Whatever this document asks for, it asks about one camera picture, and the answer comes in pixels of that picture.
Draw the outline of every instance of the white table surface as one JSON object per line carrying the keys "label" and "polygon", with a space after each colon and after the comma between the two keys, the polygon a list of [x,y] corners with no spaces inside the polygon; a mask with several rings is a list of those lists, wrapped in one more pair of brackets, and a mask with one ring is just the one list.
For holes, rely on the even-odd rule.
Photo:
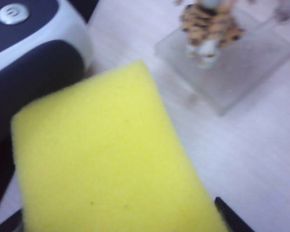
{"label": "white table surface", "polygon": [[[238,1],[259,21],[275,4]],[[223,198],[256,232],[290,232],[290,61],[219,117],[154,55],[154,45],[178,27],[184,5],[101,0],[89,23],[95,72],[142,58],[210,196]],[[290,41],[290,22],[275,32]],[[14,176],[0,204],[0,223],[20,207]]]}

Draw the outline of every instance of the clear acrylic base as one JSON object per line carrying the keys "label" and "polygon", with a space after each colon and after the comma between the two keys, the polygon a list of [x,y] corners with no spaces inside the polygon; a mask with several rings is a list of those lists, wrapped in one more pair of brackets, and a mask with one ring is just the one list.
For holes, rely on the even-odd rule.
{"label": "clear acrylic base", "polygon": [[[236,11],[240,25],[253,30],[258,22]],[[223,48],[210,70],[198,67],[198,58],[186,56],[186,34],[177,29],[156,45],[156,55],[167,61],[182,78],[223,115],[261,81],[290,58],[290,43],[269,29]]]}

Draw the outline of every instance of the power button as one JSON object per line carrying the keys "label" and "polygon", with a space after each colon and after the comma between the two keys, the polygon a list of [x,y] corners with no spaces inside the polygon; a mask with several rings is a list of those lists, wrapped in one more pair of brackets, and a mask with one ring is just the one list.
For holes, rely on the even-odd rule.
{"label": "power button", "polygon": [[0,9],[0,22],[6,25],[21,23],[28,17],[28,8],[20,3],[9,4]]}

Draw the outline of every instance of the sponge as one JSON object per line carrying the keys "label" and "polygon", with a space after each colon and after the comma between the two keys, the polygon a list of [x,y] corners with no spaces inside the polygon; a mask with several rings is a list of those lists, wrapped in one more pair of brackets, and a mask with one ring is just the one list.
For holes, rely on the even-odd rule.
{"label": "sponge", "polygon": [[26,232],[227,232],[141,61],[12,121]]}

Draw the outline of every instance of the tiger figurine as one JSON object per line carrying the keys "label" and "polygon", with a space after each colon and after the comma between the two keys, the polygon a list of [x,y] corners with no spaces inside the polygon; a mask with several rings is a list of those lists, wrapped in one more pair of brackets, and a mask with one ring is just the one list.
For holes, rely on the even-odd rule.
{"label": "tiger figurine", "polygon": [[234,3],[235,0],[197,0],[184,9],[180,21],[181,29],[188,35],[187,56],[192,58],[199,54],[200,68],[210,69],[218,58],[219,49],[239,40],[244,33],[232,16]]}

